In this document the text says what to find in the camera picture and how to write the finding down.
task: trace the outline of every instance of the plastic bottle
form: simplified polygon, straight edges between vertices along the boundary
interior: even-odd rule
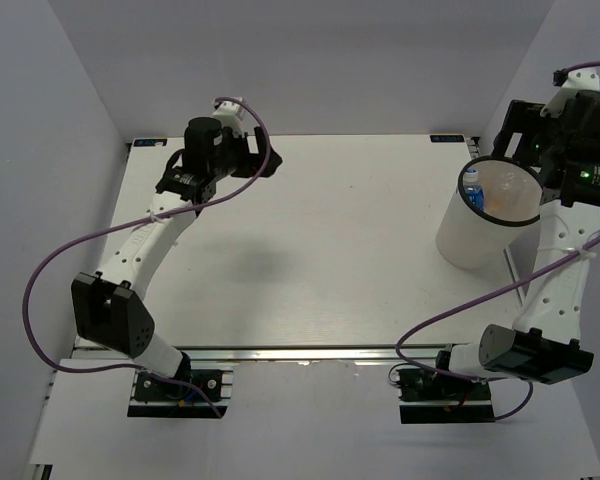
[[[462,176],[462,184],[464,191],[469,197],[469,201],[473,203],[480,211],[484,210],[484,192],[480,183],[478,183],[478,171],[470,168]]]

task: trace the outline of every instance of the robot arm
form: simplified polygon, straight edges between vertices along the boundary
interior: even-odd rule
[[[503,157],[512,134],[522,133],[513,161],[540,169],[541,236],[534,271],[582,250],[600,230],[599,78],[595,70],[578,70],[561,81],[547,105],[511,102],[492,154]],[[580,349],[580,308],[590,262],[585,253],[531,282],[511,329],[490,325],[480,342],[439,356],[438,367],[545,384],[586,373],[593,354]]]
[[[256,127],[258,153],[250,153],[241,126],[242,110],[234,103],[224,102],[211,117],[189,122],[184,149],[167,161],[148,214],[208,202],[221,179],[249,178],[258,171],[264,161],[266,141],[262,130]],[[271,150],[262,176],[273,175],[281,163],[280,156]],[[124,245],[94,274],[80,273],[71,285],[78,335],[123,353],[147,370],[186,381],[189,358],[155,332],[143,299],[176,239],[200,214],[201,211],[191,211],[135,228]]]

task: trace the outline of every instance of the white bottle cap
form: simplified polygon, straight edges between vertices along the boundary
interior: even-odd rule
[[[462,175],[463,183],[478,183],[478,171],[470,168]]]

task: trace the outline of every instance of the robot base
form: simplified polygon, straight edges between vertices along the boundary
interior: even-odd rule
[[[494,421],[488,384],[441,377],[410,367],[398,370],[398,375],[402,424]]]
[[[230,372],[223,370],[191,371],[191,383],[200,387],[222,416],[227,411],[228,400],[223,393],[230,391],[225,387],[231,387],[231,384],[224,383],[223,380],[232,377],[225,373]],[[217,418],[213,410],[198,394],[193,394],[191,390],[184,388],[174,394],[172,385],[162,384],[149,377],[146,372],[140,372],[136,376],[127,417]]]

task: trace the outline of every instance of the black rim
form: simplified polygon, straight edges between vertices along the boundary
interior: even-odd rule
[[[527,225],[531,225],[532,223],[536,223],[538,220],[540,220],[540,215],[536,215],[535,217],[530,218],[529,220],[524,220],[522,222],[512,222],[510,220],[501,220],[499,218],[492,217],[491,215],[484,213],[482,210],[480,210],[478,207],[476,207],[473,203],[471,203],[471,201],[469,200],[469,197],[467,196],[467,193],[464,191],[462,177],[464,176],[464,172],[466,172],[469,168],[471,168],[472,165],[475,165],[476,163],[484,162],[487,160],[491,161],[491,162],[503,162],[503,163],[510,163],[510,164],[513,163],[513,160],[511,160],[510,158],[507,158],[507,157],[494,158],[491,155],[484,155],[482,157],[475,158],[475,159],[471,160],[469,163],[467,163],[460,171],[460,175],[458,175],[458,193],[460,194],[460,197],[462,197],[462,201],[467,205],[467,207],[469,207],[471,209],[471,211],[473,213],[475,213],[476,215],[484,218],[487,222],[495,223],[496,225],[500,225],[502,227],[526,227]],[[520,165],[516,165],[516,167],[521,168],[522,170],[527,172],[529,175],[531,175],[533,177],[533,179],[536,182],[538,181],[538,175],[531,168],[522,167]]]

